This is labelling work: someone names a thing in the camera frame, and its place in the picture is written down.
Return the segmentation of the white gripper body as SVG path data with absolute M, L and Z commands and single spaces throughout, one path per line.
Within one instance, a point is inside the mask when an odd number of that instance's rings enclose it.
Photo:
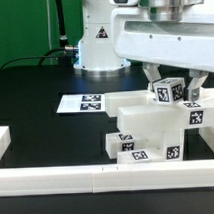
M 119 57 L 214 72 L 214 0 L 109 0 Z

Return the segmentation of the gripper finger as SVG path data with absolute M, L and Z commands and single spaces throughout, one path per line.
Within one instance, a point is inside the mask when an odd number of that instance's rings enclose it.
M 209 73 L 206 71 L 190 70 L 189 76 L 191 81 L 189 82 L 187 88 L 184 90 L 185 99 L 191 102 L 195 102 L 200 98 L 200 87 L 206 81 Z
M 148 89 L 153 91 L 153 84 L 155 81 L 161 79 L 159 72 L 159 65 L 156 63 L 143 63 L 143 71 L 146 75 L 147 80 L 149 81 Z

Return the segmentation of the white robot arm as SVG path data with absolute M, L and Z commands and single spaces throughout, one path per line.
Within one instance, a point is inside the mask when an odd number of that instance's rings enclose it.
M 99 75 L 143 64 L 147 79 L 161 65 L 190 70 L 188 98 L 214 72 L 214 0 L 82 0 L 77 69 Z

